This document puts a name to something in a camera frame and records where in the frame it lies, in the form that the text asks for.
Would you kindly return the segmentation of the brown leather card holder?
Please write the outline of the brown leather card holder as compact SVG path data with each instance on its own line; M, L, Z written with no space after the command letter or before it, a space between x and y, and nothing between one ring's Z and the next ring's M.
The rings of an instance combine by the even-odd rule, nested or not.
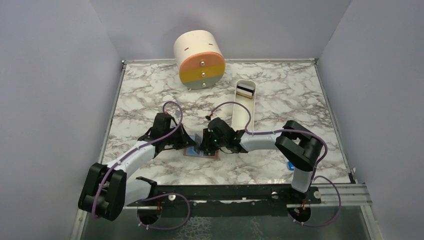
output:
M193 140L195 140L195 135L191 135L190 137ZM194 147L188 147L188 148L184 149L183 155L186 156L186 157L194 157L194 158L218 159L219 158L219 151L216 151L216 156L203 156L202 151L200 151L200 154L197 154L194 151Z

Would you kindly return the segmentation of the dark credit card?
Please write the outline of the dark credit card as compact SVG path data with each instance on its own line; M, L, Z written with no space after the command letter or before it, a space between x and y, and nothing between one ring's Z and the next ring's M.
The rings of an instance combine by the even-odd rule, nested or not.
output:
M194 136L194 141L195 141L196 145L193 147L193 150L194 150L194 151L195 151L198 155L200 155L200 152L201 152L201 150L200 150L200 145L201 145L201 143L202 143L202 137L201 137L200 135L196 134L196 135Z

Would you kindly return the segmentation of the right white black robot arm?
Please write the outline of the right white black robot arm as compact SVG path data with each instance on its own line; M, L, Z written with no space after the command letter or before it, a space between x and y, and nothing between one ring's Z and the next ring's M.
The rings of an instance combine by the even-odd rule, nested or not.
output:
M211 120L203 130L198 147L204 152L226 148L233 154L279 150L294 167L288 196L296 204L308 198L316 163L321 151L327 149L320 137L294 120L287 121L278 130L250 132L245 129L234 130L219 117Z

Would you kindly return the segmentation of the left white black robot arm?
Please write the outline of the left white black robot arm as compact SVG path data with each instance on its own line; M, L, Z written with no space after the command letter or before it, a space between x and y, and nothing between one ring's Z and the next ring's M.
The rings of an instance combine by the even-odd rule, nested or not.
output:
M128 182L145 163L162 151L196 146L182 124L167 113L157 113L152 127L139 137L135 145L108 164L94 163L88 170L78 208L99 218L115 220L123 208L140 200L152 205L157 200L156 182L139 177Z

